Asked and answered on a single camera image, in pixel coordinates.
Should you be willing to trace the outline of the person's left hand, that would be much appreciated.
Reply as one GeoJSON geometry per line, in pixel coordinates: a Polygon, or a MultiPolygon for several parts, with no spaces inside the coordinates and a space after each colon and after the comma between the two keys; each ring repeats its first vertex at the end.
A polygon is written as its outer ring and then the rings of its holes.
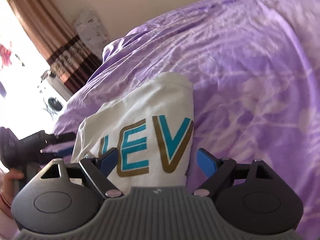
{"type": "Polygon", "coordinates": [[[10,219],[12,219],[11,204],[15,195],[14,181],[23,178],[24,174],[15,168],[12,168],[3,176],[1,185],[1,211],[10,219]]]}

